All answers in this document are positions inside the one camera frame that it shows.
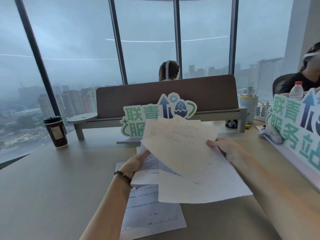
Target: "gear icon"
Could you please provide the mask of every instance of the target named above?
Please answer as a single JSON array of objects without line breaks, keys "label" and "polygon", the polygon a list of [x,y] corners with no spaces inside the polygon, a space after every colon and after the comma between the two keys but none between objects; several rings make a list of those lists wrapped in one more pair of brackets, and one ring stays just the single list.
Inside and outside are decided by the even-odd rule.
[{"label": "gear icon", "polygon": [[170,96],[169,99],[170,99],[170,101],[171,101],[172,103],[175,103],[175,102],[178,100],[178,97],[173,94],[173,95]]}]

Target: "glass pane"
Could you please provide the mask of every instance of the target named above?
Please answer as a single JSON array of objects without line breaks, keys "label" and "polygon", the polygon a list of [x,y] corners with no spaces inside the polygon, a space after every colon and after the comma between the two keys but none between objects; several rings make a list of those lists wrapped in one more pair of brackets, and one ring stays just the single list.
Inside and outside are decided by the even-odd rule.
[{"label": "glass pane", "polygon": [[180,0],[183,78],[228,74],[232,0]]},{"label": "glass pane", "polygon": [[234,76],[239,93],[254,86],[259,100],[272,101],[280,76],[293,0],[239,0]]},{"label": "glass pane", "polygon": [[160,65],[177,60],[173,0],[114,2],[128,83],[158,81]]},{"label": "glass pane", "polygon": [[0,163],[52,143],[54,115],[14,0],[0,0]]},{"label": "glass pane", "polygon": [[122,85],[108,0],[23,0],[64,118],[97,112],[95,90]]}]

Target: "white game controller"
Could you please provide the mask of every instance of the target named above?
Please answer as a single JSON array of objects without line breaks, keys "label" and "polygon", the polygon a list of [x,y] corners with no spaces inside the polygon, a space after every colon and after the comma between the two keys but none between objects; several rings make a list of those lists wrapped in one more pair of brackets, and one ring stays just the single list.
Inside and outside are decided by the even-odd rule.
[{"label": "white game controller", "polygon": [[266,135],[271,141],[273,141],[276,144],[283,143],[281,136],[271,125],[263,126],[263,128],[259,131],[259,136],[263,135]]}]

